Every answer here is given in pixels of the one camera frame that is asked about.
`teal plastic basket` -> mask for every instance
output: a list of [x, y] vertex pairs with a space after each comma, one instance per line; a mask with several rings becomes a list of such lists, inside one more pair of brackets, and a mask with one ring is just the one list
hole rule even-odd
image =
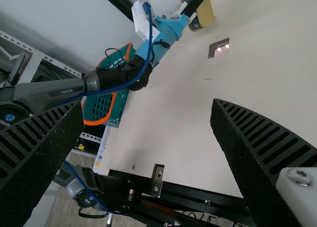
[[[132, 44], [128, 44], [105, 57], [97, 69], [108, 69], [117, 66], [123, 62], [130, 61], [135, 54]], [[83, 117], [86, 125], [100, 125], [118, 128], [125, 107], [129, 90], [122, 90], [113, 94], [104, 94], [98, 96], [87, 96], [83, 105]]]

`black foam pad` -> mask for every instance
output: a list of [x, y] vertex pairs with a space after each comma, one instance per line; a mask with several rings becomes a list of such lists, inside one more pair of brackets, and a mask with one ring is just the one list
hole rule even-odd
[[83, 129], [77, 103], [0, 131], [0, 226], [26, 223]]
[[276, 122], [215, 99], [211, 127], [257, 227], [300, 227], [275, 184], [285, 167], [311, 167], [317, 150]]

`screw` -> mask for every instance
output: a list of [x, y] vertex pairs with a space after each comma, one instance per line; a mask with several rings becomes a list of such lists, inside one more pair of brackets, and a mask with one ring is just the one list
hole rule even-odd
[[296, 174], [298, 174], [299, 176], [307, 177], [307, 174], [304, 171], [296, 170]]
[[154, 187], [154, 192], [158, 192], [159, 191], [159, 187], [156, 185], [155, 187]]
[[314, 183], [313, 178], [302, 169], [289, 169], [287, 176], [295, 183], [301, 186], [311, 186]]

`blue cable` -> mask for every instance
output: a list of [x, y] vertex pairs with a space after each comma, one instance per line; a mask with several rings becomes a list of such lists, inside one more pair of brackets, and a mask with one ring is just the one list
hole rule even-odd
[[71, 173], [79, 180], [80, 184], [83, 185], [83, 187], [85, 188], [85, 190], [89, 193], [89, 195], [91, 195], [97, 202], [99, 205], [102, 206], [102, 208], [104, 208], [105, 211], [108, 211], [109, 213], [115, 214], [115, 215], [123, 215], [120, 212], [113, 212], [108, 210], [105, 205], [91, 192], [91, 190], [86, 186], [86, 184], [83, 182], [83, 180], [80, 178], [80, 176], [76, 173], [76, 171], [73, 169], [73, 167], [71, 165], [69, 165], [69, 162], [64, 161], [65, 166], [71, 171]]
[[125, 83], [125, 84], [122, 84], [122, 85], [119, 85], [119, 86], [116, 86], [116, 87], [112, 87], [112, 88], [109, 88], [109, 89], [105, 89], [105, 90], [101, 90], [101, 91], [95, 91], [95, 92], [91, 92], [91, 93], [85, 93], [85, 94], [81, 94], [81, 95], [78, 95], [78, 96], [75, 96], [75, 97], [72, 97], [68, 100], [66, 100], [65, 102], [61, 103], [61, 104], [58, 104], [58, 106], [60, 105], [63, 105], [63, 104], [66, 104], [66, 103], [69, 103], [71, 101], [74, 101], [74, 100], [77, 100], [79, 98], [82, 98], [84, 96], [90, 96], [90, 95], [99, 95], [99, 94], [105, 94], [105, 93], [111, 93], [111, 92], [115, 92], [115, 91], [119, 91], [119, 90], [123, 90], [131, 85], [133, 85], [134, 83], [136, 83], [140, 78], [141, 76], [144, 74], [145, 70], [147, 69], [148, 67], [148, 64], [149, 64], [149, 61], [150, 61], [150, 56], [151, 56], [151, 50], [152, 50], [152, 26], [153, 26], [153, 23], [152, 23], [152, 12], [151, 12], [151, 5], [148, 4], [147, 2], [144, 3], [145, 7], [147, 8], [147, 11], [148, 11], [148, 15], [149, 15], [149, 23], [150, 23], [150, 34], [149, 34], [149, 49], [148, 49], [148, 54], [147, 54], [147, 57], [146, 57], [146, 60], [143, 64], [143, 67], [140, 71], [140, 73], [131, 81]]

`black ceiling beam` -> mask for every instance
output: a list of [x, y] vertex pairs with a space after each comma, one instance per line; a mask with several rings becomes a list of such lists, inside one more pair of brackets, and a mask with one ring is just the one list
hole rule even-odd
[[133, 3], [129, 0], [108, 0], [111, 2], [115, 7], [117, 7], [126, 17], [129, 18], [133, 22], [132, 16], [132, 6]]

